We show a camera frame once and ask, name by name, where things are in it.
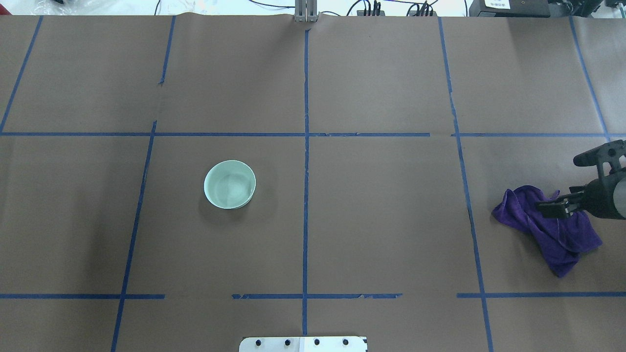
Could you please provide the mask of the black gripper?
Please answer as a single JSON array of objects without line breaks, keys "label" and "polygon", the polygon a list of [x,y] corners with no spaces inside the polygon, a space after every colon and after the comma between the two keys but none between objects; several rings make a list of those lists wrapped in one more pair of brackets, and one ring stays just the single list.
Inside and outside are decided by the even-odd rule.
[{"label": "black gripper", "polygon": [[625,219],[625,167],[620,158],[625,156],[625,141],[607,142],[594,149],[577,154],[577,167],[596,167],[598,178],[584,186],[571,187],[570,200],[536,202],[535,208],[544,218],[567,219],[572,212],[586,210],[601,219]]}]

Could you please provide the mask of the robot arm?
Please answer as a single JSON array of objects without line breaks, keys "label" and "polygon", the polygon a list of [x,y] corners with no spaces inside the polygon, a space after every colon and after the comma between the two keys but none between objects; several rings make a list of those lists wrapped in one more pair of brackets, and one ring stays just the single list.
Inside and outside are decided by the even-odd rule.
[{"label": "robot arm", "polygon": [[597,179],[584,186],[570,187],[570,194],[536,202],[544,218],[566,219],[586,211],[600,219],[624,220],[626,216],[626,168],[620,158],[626,155],[625,141],[607,142],[573,158],[577,167],[596,167]]}]

